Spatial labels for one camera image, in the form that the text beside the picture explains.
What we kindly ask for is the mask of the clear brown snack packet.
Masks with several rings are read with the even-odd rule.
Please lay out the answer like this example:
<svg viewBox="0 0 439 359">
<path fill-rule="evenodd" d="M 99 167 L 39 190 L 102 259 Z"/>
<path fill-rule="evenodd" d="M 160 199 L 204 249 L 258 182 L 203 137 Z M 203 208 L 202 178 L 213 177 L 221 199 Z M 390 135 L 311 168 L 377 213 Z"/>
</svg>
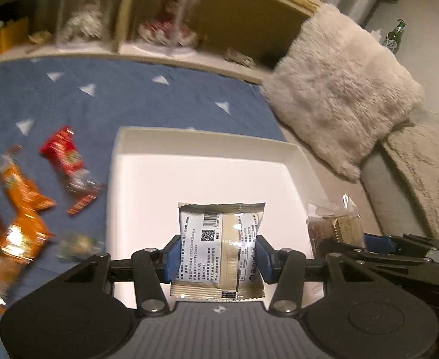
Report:
<svg viewBox="0 0 439 359">
<path fill-rule="evenodd" d="M 365 247 L 358 207 L 348 194 L 340 203 L 322 202 L 307 205 L 307 227 L 314 257 L 320 256 L 320 243 L 327 239 L 351 246 Z"/>
</svg>

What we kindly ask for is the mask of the white gold snack packet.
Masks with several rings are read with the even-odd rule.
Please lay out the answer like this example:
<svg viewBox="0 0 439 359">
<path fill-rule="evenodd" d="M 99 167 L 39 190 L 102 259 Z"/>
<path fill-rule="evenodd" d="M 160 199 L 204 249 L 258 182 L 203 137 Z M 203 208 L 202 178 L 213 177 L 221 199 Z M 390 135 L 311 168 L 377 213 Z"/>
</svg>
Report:
<svg viewBox="0 0 439 359">
<path fill-rule="evenodd" d="M 181 259 L 170 295 L 223 302 L 265 297 L 255 256 L 265 206 L 180 204 Z"/>
</svg>

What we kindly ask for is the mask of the small round candy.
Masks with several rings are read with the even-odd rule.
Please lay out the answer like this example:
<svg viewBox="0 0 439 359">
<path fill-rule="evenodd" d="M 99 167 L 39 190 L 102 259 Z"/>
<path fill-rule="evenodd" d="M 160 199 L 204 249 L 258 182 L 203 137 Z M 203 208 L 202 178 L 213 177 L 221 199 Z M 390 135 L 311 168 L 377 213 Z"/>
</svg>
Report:
<svg viewBox="0 0 439 359">
<path fill-rule="evenodd" d="M 104 251 L 104 243 L 79 232 L 68 233 L 60 240 L 57 256 L 60 260 L 79 262 Z"/>
</svg>

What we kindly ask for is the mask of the orange snack bar packet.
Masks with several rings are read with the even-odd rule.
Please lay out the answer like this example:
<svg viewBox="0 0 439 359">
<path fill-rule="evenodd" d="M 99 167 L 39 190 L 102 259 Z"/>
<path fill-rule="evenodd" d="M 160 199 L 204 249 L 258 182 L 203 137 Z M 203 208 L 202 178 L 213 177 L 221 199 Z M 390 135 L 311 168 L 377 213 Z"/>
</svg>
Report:
<svg viewBox="0 0 439 359">
<path fill-rule="evenodd" d="M 54 208 L 56 202 L 43 195 L 16 163 L 16 154 L 20 151 L 21 146 L 16 144 L 0 154 L 0 180 L 9 199 L 16 208 L 29 208 L 35 212 Z"/>
</svg>

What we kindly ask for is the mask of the red snack packet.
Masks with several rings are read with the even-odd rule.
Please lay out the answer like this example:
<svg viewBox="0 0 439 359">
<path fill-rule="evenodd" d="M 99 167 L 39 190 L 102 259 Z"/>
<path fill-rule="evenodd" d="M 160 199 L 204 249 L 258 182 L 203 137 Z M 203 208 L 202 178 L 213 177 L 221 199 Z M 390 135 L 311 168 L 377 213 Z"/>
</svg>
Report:
<svg viewBox="0 0 439 359">
<path fill-rule="evenodd" d="M 69 126 L 51 135 L 40 147 L 40 154 L 60 173 L 73 196 L 74 204 L 67 210 L 69 216 L 76 216 L 101 194 L 102 185 L 87 169 Z"/>
</svg>

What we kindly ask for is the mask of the white shallow box tray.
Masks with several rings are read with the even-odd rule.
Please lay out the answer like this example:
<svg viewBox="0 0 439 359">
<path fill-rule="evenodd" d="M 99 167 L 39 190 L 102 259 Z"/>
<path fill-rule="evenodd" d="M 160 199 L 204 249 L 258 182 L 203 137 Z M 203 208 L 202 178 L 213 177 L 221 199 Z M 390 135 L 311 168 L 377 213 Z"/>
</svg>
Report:
<svg viewBox="0 0 439 359">
<path fill-rule="evenodd" d="M 180 203 L 263 203 L 259 232 L 276 249 L 311 255 L 310 203 L 325 191 L 303 150 L 271 139 L 122 127 L 112 152 L 107 250 L 129 258 L 180 232 Z"/>
</svg>

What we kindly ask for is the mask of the beige fuzzy blanket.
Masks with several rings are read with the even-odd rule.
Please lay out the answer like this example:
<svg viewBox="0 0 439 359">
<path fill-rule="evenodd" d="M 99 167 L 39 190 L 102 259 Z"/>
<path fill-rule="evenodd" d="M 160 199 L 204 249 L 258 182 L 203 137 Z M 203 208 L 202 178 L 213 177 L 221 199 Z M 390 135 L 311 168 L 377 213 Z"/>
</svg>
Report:
<svg viewBox="0 0 439 359">
<path fill-rule="evenodd" d="M 429 232 L 439 239 L 439 120 L 402 127 L 383 142 Z"/>
</svg>

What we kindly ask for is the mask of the fluffy cream pillow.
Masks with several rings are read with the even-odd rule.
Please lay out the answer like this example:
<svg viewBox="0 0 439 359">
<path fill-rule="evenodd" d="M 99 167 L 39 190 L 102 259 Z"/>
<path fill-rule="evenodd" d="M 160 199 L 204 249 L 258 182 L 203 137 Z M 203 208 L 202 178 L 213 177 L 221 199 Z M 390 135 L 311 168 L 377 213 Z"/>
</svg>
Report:
<svg viewBox="0 0 439 359">
<path fill-rule="evenodd" d="M 376 143 L 424 99 L 390 50 L 327 3 L 303 23 L 261 90 L 278 119 L 351 182 Z"/>
</svg>

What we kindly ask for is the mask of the green glass bottle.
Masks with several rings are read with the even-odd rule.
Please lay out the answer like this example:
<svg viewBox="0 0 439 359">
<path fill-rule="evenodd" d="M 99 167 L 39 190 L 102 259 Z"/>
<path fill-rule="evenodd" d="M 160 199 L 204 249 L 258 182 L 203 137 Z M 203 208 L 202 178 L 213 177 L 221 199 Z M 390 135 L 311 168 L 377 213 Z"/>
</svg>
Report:
<svg viewBox="0 0 439 359">
<path fill-rule="evenodd" d="M 386 47 L 396 54 L 400 48 L 401 39 L 405 31 L 405 22 L 403 19 L 398 20 L 397 26 L 387 35 Z"/>
</svg>

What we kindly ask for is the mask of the blue triangle-pattern quilt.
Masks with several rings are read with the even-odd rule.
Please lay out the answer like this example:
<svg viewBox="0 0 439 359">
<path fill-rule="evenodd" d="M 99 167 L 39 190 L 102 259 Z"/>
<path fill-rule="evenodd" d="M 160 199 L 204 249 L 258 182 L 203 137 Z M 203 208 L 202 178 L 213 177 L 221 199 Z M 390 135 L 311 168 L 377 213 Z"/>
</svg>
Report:
<svg viewBox="0 0 439 359">
<path fill-rule="evenodd" d="M 43 213 L 54 238 L 21 273 L 7 304 L 21 299 L 71 267 L 59 258 L 60 241 L 85 234 L 103 241 L 107 198 L 101 195 L 76 216 L 60 173 L 40 148 L 71 127 L 77 151 L 100 184 L 107 184 L 120 127 L 169 127 L 284 138 L 258 86 L 190 69 L 81 57 L 40 57 L 0 64 L 0 154 L 21 146 L 17 163 L 39 190 L 54 199 Z M 15 218 L 0 181 L 0 217 Z"/>
</svg>

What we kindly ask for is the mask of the small trinket on shelf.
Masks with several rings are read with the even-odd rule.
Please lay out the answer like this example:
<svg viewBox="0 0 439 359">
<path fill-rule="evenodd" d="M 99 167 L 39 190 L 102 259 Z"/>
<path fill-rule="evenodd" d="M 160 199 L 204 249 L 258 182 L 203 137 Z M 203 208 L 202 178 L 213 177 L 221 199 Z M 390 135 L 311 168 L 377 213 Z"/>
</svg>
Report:
<svg viewBox="0 0 439 359">
<path fill-rule="evenodd" d="M 255 61 L 252 59 L 252 57 L 242 54 L 233 48 L 228 48 L 226 50 L 226 52 L 224 53 L 224 59 L 228 62 L 248 67 L 249 69 L 252 69 L 256 66 Z"/>
</svg>

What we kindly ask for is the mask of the red doll in case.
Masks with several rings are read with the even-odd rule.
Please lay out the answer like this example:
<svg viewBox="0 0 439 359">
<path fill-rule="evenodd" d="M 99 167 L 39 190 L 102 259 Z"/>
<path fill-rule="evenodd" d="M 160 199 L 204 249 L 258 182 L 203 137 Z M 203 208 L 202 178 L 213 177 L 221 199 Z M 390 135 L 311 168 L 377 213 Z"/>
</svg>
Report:
<svg viewBox="0 0 439 359">
<path fill-rule="evenodd" d="M 132 43 L 148 54 L 186 57 L 197 52 L 202 0 L 141 0 Z"/>
</svg>

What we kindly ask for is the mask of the wooden headboard shelf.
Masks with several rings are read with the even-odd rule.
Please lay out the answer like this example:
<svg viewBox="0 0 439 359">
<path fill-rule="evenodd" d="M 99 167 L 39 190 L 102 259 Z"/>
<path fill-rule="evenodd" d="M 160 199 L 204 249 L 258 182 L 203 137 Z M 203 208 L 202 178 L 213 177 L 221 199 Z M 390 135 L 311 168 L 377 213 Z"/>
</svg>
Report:
<svg viewBox="0 0 439 359">
<path fill-rule="evenodd" d="M 61 55 L 115 57 L 260 83 L 287 53 L 302 24 L 321 6 L 320 0 L 202 0 L 197 52 L 186 57 L 167 57 L 148 54 L 133 46 L 140 3 L 141 0 L 112 0 L 111 40 L 105 46 L 62 50 L 55 46 L 60 0 L 0 0 L 0 28 L 10 21 L 29 18 L 29 42 L 0 55 L 0 63 Z M 224 53 L 228 48 L 252 57 L 256 66 L 249 69 L 226 61 Z"/>
</svg>

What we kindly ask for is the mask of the white doll in case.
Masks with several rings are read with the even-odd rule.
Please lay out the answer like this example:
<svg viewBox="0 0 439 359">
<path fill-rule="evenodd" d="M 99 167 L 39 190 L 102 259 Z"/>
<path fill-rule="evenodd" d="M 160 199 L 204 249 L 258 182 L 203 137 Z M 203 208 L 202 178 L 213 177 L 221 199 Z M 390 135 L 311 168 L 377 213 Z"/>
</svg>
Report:
<svg viewBox="0 0 439 359">
<path fill-rule="evenodd" d="M 111 40 L 112 0 L 60 0 L 55 30 L 57 49 L 105 46 Z"/>
</svg>

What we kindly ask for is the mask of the yellow box on shelf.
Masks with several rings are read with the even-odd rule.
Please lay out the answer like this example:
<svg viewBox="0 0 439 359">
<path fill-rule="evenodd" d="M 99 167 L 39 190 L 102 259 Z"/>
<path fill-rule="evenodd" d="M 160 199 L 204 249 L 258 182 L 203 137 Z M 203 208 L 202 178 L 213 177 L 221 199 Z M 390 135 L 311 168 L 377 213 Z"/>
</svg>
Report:
<svg viewBox="0 0 439 359">
<path fill-rule="evenodd" d="M 29 42 L 29 18 L 10 21 L 0 28 L 0 55 Z"/>
</svg>

